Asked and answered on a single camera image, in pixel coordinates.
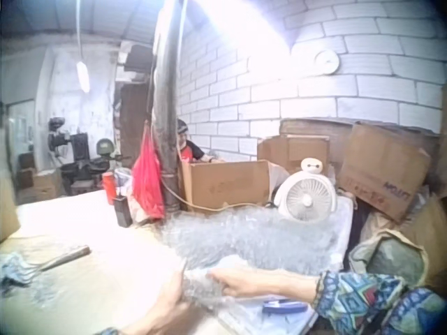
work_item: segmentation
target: sack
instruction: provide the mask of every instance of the sack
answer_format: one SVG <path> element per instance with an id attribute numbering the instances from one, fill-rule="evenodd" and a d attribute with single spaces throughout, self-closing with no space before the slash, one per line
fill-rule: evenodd
<path id="1" fill-rule="evenodd" d="M 133 196 L 148 216 L 163 218 L 165 211 L 160 187 L 160 162 L 149 134 L 149 125 L 146 121 L 140 156 L 132 170 Z"/>

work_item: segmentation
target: cardboard box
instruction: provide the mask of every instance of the cardboard box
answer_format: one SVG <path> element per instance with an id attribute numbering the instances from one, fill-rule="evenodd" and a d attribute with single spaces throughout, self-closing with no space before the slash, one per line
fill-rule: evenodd
<path id="1" fill-rule="evenodd" d="M 375 126 L 353 127 L 339 186 L 399 221 L 422 185 L 430 156 L 405 137 Z"/>
<path id="2" fill-rule="evenodd" d="M 40 171 L 34 175 L 33 180 L 36 188 L 62 185 L 61 171 L 59 169 Z"/>
<path id="3" fill-rule="evenodd" d="M 56 199 L 63 195 L 60 170 L 45 170 L 34 175 L 34 192 L 37 201 Z"/>
<path id="4" fill-rule="evenodd" d="M 347 118 L 307 118 L 284 119 L 279 127 L 280 135 L 324 135 L 329 137 L 329 161 L 339 174 L 344 160 L 344 153 L 349 143 L 352 127 L 356 123 L 378 126 L 404 136 L 412 145 L 422 147 L 436 161 L 439 150 L 439 135 L 427 129 L 403 127 L 380 121 L 356 120 Z"/>
<path id="5" fill-rule="evenodd" d="M 270 195 L 267 161 L 239 163 L 182 162 L 186 201 L 201 207 L 220 209 L 228 204 L 264 205 Z M 189 211 L 212 213 L 203 209 Z"/>
<path id="6" fill-rule="evenodd" d="M 319 159 L 323 163 L 323 174 L 328 175 L 329 137 L 280 135 L 258 144 L 258 160 L 280 165 L 290 174 L 301 171 L 301 162 L 305 158 Z"/>

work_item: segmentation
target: table surface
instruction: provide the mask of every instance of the table surface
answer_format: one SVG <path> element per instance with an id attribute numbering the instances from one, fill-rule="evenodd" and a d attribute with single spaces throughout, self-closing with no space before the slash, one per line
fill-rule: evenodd
<path id="1" fill-rule="evenodd" d="M 45 273 L 53 300 L 38 304 L 29 288 L 2 299 L 1 324 L 12 334 L 85 335 L 124 327 L 146 313 L 172 271 L 173 252 L 153 230 L 119 227 L 105 191 L 22 205 L 17 215 L 21 228 L 0 245 L 1 253 L 20 251 L 29 262 L 75 245 L 87 244 L 92 253 Z M 199 309 L 170 333 L 231 334 Z"/>

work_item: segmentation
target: ceiling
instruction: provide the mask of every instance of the ceiling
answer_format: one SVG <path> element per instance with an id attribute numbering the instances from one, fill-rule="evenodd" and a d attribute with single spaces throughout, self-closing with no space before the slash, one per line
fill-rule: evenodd
<path id="1" fill-rule="evenodd" d="M 81 0 L 81 31 L 152 45 L 164 0 Z M 3 0 L 2 37 L 76 32 L 76 0 Z"/>

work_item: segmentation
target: white brick wall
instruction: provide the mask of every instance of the white brick wall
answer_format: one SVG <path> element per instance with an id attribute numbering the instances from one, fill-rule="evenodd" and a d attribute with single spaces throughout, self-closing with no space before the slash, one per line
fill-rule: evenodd
<path id="1" fill-rule="evenodd" d="M 347 75 L 392 75 L 388 57 L 382 54 L 343 54 L 338 73 Z"/>
<path id="2" fill-rule="evenodd" d="M 239 105 L 240 120 L 278 119 L 279 101 L 263 101 L 262 103 L 247 103 Z"/>
<path id="3" fill-rule="evenodd" d="M 211 141 L 211 149 L 224 151 L 238 151 L 239 142 L 237 137 L 213 137 Z"/>
<path id="4" fill-rule="evenodd" d="M 334 98 L 299 98 L 281 101 L 281 117 L 336 117 Z"/>
<path id="5" fill-rule="evenodd" d="M 249 134 L 249 122 L 221 122 L 219 124 L 219 135 L 247 136 Z"/>
<path id="6" fill-rule="evenodd" d="M 416 90 L 412 80 L 359 75 L 357 81 L 359 96 L 416 102 Z"/>
<path id="7" fill-rule="evenodd" d="M 353 3 L 334 6 L 338 18 L 347 17 L 386 17 L 385 8 L 381 3 Z"/>
<path id="8" fill-rule="evenodd" d="M 365 98 L 338 98 L 338 117 L 397 123 L 399 110 L 395 101 Z"/>
<path id="9" fill-rule="evenodd" d="M 419 105 L 442 107 L 442 86 L 419 82 L 416 85 L 416 91 L 418 92 Z"/>
<path id="10" fill-rule="evenodd" d="M 177 104 L 198 145 L 229 161 L 249 161 L 256 158 L 258 138 L 276 135 L 280 119 L 293 117 L 439 131 L 447 29 L 428 0 L 250 3 L 291 46 L 290 71 L 267 75 L 276 68 L 274 59 L 253 66 L 259 57 L 210 23 L 192 30 L 183 43 Z M 316 76 L 314 59 L 323 50 L 339 56 L 334 75 Z"/>
<path id="11" fill-rule="evenodd" d="M 376 22 L 372 18 L 334 20 L 323 23 L 326 36 L 377 34 Z"/>
<path id="12" fill-rule="evenodd" d="M 401 56 L 390 56 L 390 61 L 394 74 L 400 77 L 438 84 L 446 82 L 443 64 L 440 61 Z"/>
<path id="13" fill-rule="evenodd" d="M 408 20 L 408 19 L 377 19 L 380 32 L 383 34 L 426 37 L 436 35 L 434 23 L 431 20 Z"/>

